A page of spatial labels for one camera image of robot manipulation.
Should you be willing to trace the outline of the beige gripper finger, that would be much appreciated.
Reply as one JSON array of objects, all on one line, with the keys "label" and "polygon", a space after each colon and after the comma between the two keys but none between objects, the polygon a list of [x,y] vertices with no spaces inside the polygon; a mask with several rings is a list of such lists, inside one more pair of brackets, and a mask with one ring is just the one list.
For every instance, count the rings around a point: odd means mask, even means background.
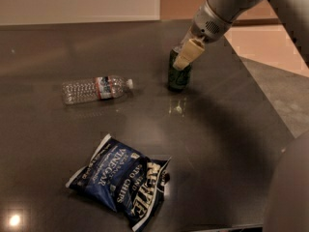
[{"label": "beige gripper finger", "polygon": [[183,44],[180,53],[175,59],[173,67],[178,71],[182,71],[195,61],[204,51],[205,45],[201,39],[189,39]]},{"label": "beige gripper finger", "polygon": [[183,37],[183,39],[181,40],[181,42],[180,42],[180,44],[179,44],[179,48],[182,49],[182,48],[183,48],[183,45],[184,45],[188,40],[190,40],[190,39],[192,39],[192,38],[193,38],[192,32],[191,32],[191,30],[189,29],[189,30],[186,32],[186,34],[185,34],[185,36]]}]

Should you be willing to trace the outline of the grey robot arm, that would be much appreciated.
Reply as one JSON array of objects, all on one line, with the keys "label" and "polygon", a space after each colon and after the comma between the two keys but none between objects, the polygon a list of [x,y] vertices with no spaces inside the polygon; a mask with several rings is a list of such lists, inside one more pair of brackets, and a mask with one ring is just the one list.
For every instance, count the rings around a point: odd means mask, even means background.
[{"label": "grey robot arm", "polygon": [[[172,49],[168,86],[184,89],[189,67],[207,44],[220,40],[244,12],[267,1],[304,62],[309,54],[309,0],[205,0],[195,13],[184,38]],[[261,88],[281,115],[307,120],[300,108],[308,103],[308,79],[299,74],[248,62],[248,69],[263,82]],[[304,132],[281,150],[271,178],[262,232],[309,232],[309,135]]]}]

